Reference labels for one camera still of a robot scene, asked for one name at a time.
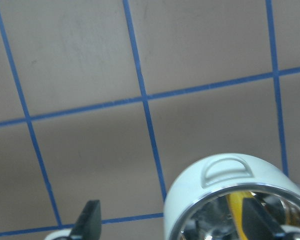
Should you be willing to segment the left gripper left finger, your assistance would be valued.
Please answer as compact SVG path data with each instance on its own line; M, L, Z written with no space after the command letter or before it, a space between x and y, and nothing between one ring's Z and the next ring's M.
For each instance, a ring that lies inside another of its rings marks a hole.
M99 240L101 232L101 202L89 200L70 231L70 238L72 240Z

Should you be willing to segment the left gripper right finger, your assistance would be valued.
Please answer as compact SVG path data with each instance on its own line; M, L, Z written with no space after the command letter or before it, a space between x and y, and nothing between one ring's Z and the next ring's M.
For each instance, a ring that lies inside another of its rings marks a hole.
M286 222L283 206L275 202L266 203L254 197L242 201L242 231L249 240L282 240L287 233L282 225Z

